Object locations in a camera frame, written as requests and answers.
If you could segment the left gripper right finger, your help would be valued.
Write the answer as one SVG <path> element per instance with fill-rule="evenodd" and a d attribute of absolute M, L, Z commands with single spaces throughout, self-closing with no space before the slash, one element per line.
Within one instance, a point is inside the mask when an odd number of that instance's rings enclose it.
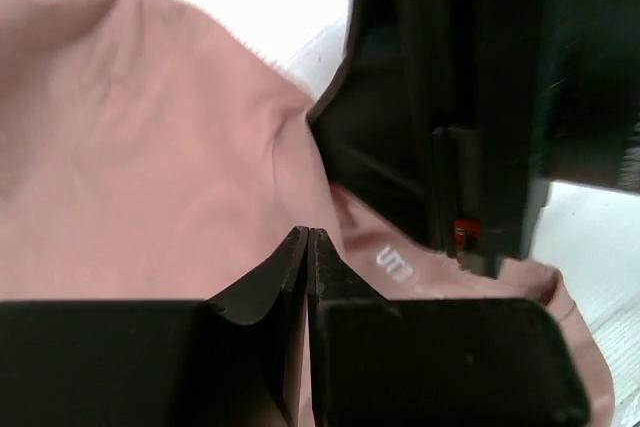
<path fill-rule="evenodd" d="M 328 234 L 307 248 L 312 408 L 320 426 L 584 426 L 557 323 L 518 298 L 388 300 Z"/>

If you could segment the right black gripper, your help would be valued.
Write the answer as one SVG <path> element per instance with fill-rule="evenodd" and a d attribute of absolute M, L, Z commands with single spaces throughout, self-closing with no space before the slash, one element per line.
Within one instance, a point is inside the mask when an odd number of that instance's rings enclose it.
<path fill-rule="evenodd" d="M 496 276 L 554 181 L 639 190 L 639 0 L 352 0 L 309 115 L 328 177 Z"/>

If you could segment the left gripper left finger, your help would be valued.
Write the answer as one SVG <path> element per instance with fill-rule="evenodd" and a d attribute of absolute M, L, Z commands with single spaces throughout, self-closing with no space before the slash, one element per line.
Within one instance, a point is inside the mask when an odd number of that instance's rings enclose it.
<path fill-rule="evenodd" d="M 5 426 L 293 426 L 308 230 L 208 300 L 1 305 Z"/>

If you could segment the pink t shirt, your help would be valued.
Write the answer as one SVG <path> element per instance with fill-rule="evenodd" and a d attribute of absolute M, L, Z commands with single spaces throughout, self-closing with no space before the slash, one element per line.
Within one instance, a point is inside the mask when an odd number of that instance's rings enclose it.
<path fill-rule="evenodd" d="M 295 226 L 391 298 L 520 296 L 559 322 L 592 406 L 609 367 L 561 272 L 490 280 L 328 182 L 308 94 L 177 0 L 1 0 L 1 296 L 205 299 Z"/>

